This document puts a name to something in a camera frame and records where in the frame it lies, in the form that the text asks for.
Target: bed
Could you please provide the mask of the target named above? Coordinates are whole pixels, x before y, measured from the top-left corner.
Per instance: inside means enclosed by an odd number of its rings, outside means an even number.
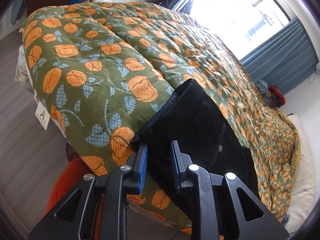
[[[298,131],[271,109],[223,42],[191,17],[150,3],[82,3],[41,8],[21,28],[27,75],[76,152],[96,175],[126,162],[130,139],[195,79],[251,149],[261,201],[280,221],[300,158]],[[149,174],[132,206],[191,233],[191,221]]]

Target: orange fruit pattern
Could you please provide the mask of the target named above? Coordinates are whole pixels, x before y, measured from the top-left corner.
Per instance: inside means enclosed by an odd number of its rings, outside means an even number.
[[[94,37],[96,37],[97,35],[98,35],[98,32],[97,32],[97,31],[88,31],[85,36],[86,36],[87,38],[94,38]]]
[[[102,63],[101,61],[88,61],[85,63],[87,69],[91,71],[99,71],[102,70]]]
[[[38,39],[42,35],[42,30],[40,27],[31,30],[25,38],[24,45],[26,49],[30,46],[32,42]]]
[[[161,38],[161,39],[164,38],[164,34],[162,32],[159,32],[159,31],[152,31],[152,32],[158,38]]]
[[[104,18],[101,18],[101,19],[97,20],[97,22],[99,22],[101,24],[104,24],[106,21],[107,21],[107,19],[104,19]]]
[[[80,22],[82,21],[82,19],[72,19],[72,21],[73,21],[74,23],[80,23]]]
[[[104,54],[117,54],[121,52],[121,47],[118,44],[105,44],[101,45]]]
[[[94,15],[96,13],[96,10],[95,9],[86,9],[86,10],[84,10],[84,12],[86,12],[89,15]]]
[[[145,39],[140,39],[139,41],[141,42],[141,44],[143,44],[146,47],[150,47],[151,46],[150,42],[146,41]]]
[[[168,52],[167,46],[164,45],[163,43],[161,43],[161,42],[158,43],[158,47],[159,47],[161,50]]]
[[[133,30],[128,31],[128,34],[131,35],[131,36],[134,36],[134,37],[139,37],[140,36],[140,34],[138,32],[133,31]]]
[[[168,68],[173,68],[176,65],[175,60],[168,54],[161,53],[159,54],[159,58],[162,60],[164,64],[167,65]]]
[[[50,94],[57,86],[61,78],[62,70],[60,68],[53,68],[45,75],[43,79],[43,91]]]
[[[45,36],[43,36],[42,39],[45,42],[50,42],[50,41],[55,41],[57,39],[57,36],[52,33],[48,33]]]
[[[68,23],[63,28],[67,33],[75,33],[78,30],[78,26],[73,23]]]
[[[143,35],[146,35],[146,34],[147,34],[147,32],[146,32],[144,29],[140,28],[140,27],[134,27],[133,29],[134,29],[136,32],[140,33],[140,34],[143,34]]]
[[[66,80],[71,86],[80,87],[87,81],[87,76],[78,70],[71,70],[66,76]]]
[[[162,216],[162,215],[160,215],[160,214],[157,214],[157,213],[155,213],[155,212],[152,212],[152,211],[150,211],[150,210],[147,210],[147,211],[148,211],[148,213],[150,213],[151,215],[154,215],[154,216],[156,216],[157,218],[159,218],[160,220],[165,221],[165,217],[164,217],[164,216]]]
[[[118,166],[125,164],[128,157],[134,154],[129,144],[133,136],[134,132],[128,127],[121,126],[113,132],[111,138],[112,158]]]
[[[32,28],[37,24],[37,22],[38,21],[33,21],[29,23],[29,25],[23,31],[23,37],[25,37],[32,30]]]
[[[151,70],[152,70],[152,72],[153,72],[154,74],[156,74],[156,76],[157,76],[157,78],[158,78],[159,80],[164,80],[163,76],[159,73],[159,71],[157,71],[157,70],[154,69],[154,68],[152,68]]]
[[[180,231],[182,231],[183,233],[186,233],[187,235],[191,235],[191,228],[180,229]]]
[[[127,198],[129,198],[130,200],[132,200],[133,202],[137,203],[138,205],[142,205],[143,203],[145,203],[146,198],[141,198],[141,194],[140,195],[130,195],[127,194]]]
[[[60,20],[54,17],[48,17],[43,19],[42,24],[49,28],[56,28],[61,26]]]
[[[141,18],[147,18],[146,14],[143,12],[136,12],[136,14],[138,14]]]
[[[223,114],[225,119],[228,119],[228,111],[226,110],[226,107],[223,104],[219,105],[219,109],[221,113]]]
[[[137,22],[135,20],[133,20],[132,18],[128,18],[128,17],[123,18],[123,22],[126,24],[137,24]]]
[[[108,174],[102,158],[97,156],[81,156],[81,159],[88,165],[96,176]]]
[[[54,46],[59,57],[73,57],[78,55],[79,49],[75,45],[56,45]]]
[[[67,14],[64,14],[62,17],[66,19],[70,19],[70,18],[77,18],[79,16],[80,14],[78,13],[67,13]]]
[[[204,79],[202,78],[202,76],[199,73],[193,72],[193,77],[194,77],[195,81],[197,81],[200,86],[205,88],[206,82],[204,81]]]
[[[66,132],[66,128],[64,126],[64,120],[63,120],[62,114],[60,113],[59,110],[56,109],[55,106],[51,106],[51,116],[53,119],[55,119],[59,122],[61,129],[64,132]]]
[[[159,189],[153,195],[151,203],[156,208],[165,209],[170,204],[170,198],[162,189]]]
[[[125,41],[121,41],[121,42],[119,42],[119,44],[121,44],[122,46],[125,46],[129,49],[134,49],[130,44],[126,43]]]
[[[33,68],[37,64],[41,53],[42,49],[38,45],[33,46],[28,56],[29,68]]]
[[[157,90],[151,85],[147,77],[137,76],[130,79],[128,87],[139,101],[151,102],[158,97]]]
[[[132,71],[144,70],[144,66],[133,57],[127,58],[124,61],[124,65]]]

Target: gray floor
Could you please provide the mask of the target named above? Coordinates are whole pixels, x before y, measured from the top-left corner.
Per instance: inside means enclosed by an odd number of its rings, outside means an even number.
[[[26,236],[41,219],[57,177],[68,165],[66,139],[35,117],[33,95],[14,81],[21,34],[0,40],[0,206]],[[182,240],[175,228],[128,211],[128,239]]]

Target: red cloth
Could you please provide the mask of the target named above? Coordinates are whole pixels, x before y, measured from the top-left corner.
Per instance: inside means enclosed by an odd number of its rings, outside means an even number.
[[[93,173],[81,158],[72,160],[65,171],[60,175],[51,191],[44,215],[81,179],[85,174]],[[98,210],[94,240],[99,240],[100,218],[102,214],[103,197],[101,196]]]

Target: blue leaf pattern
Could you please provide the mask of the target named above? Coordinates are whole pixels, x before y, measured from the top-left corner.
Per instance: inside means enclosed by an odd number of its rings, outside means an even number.
[[[126,91],[130,91],[128,84],[125,82],[121,82],[122,87],[126,90]]]
[[[63,116],[64,126],[65,127],[69,126],[70,123],[69,123],[69,119],[68,119],[67,115],[65,113],[62,113],[62,116]]]
[[[81,46],[81,48],[80,48],[81,51],[87,51],[87,50],[91,50],[91,49],[93,49],[93,48],[91,48],[91,47],[89,47],[89,46],[87,46],[87,45],[83,45],[83,46]]]
[[[116,89],[114,87],[110,88],[110,94],[113,96],[116,93]]]
[[[90,60],[88,60],[87,58],[82,58],[81,60],[79,60],[80,63],[86,63],[88,61],[90,61]]]
[[[161,65],[160,70],[161,70],[161,72],[165,72],[167,70],[167,68],[165,67],[165,65]]]
[[[151,104],[151,107],[152,107],[152,109],[153,109],[155,112],[158,112],[159,109],[160,109],[157,104]]]
[[[82,90],[83,90],[85,97],[88,98],[89,95],[93,92],[93,87],[91,87],[87,84],[84,84]]]
[[[113,44],[113,43],[115,43],[115,40],[113,38],[106,40],[106,44]]]
[[[92,128],[92,133],[89,137],[86,138],[86,141],[97,147],[104,147],[108,145],[110,138],[107,135],[107,133],[103,132],[102,134],[98,134],[98,133],[101,133],[102,131],[103,129],[100,125],[98,124],[94,125]]]
[[[100,53],[89,56],[89,59],[97,60],[97,59],[99,59],[99,57],[100,57]]]
[[[66,63],[62,63],[59,68],[65,68],[65,67],[68,67],[69,65],[67,65]]]
[[[121,126],[121,117],[118,113],[114,114],[114,116],[110,120],[110,128],[115,129]]]
[[[129,69],[126,67],[119,67],[118,70],[120,71],[122,77],[125,77],[129,73]]]
[[[117,62],[117,64],[120,65],[120,66],[123,65],[123,61],[122,61],[121,59],[119,59],[119,58],[116,59],[116,62]]]
[[[166,91],[169,95],[172,95],[174,89],[172,87],[168,87]]]
[[[57,107],[61,108],[64,106],[64,104],[67,102],[67,95],[64,92],[64,85],[61,85],[57,91]]]
[[[131,114],[136,106],[136,100],[133,96],[124,97],[124,104],[127,107],[128,114]]]
[[[81,103],[81,99],[79,99],[78,101],[76,101],[75,104],[75,112],[80,112],[81,108],[80,108],[80,103]]]
[[[39,61],[38,61],[38,66],[39,66],[39,67],[42,67],[42,65],[43,65],[46,61],[47,61],[47,60],[42,57],[42,58],[39,59]]]
[[[45,102],[44,99],[41,100],[41,104],[45,107],[45,109],[47,109],[48,111],[48,108],[47,108],[47,103]]]
[[[92,83],[92,82],[94,82],[95,80],[96,80],[96,79],[93,78],[93,77],[88,78],[89,83]]]

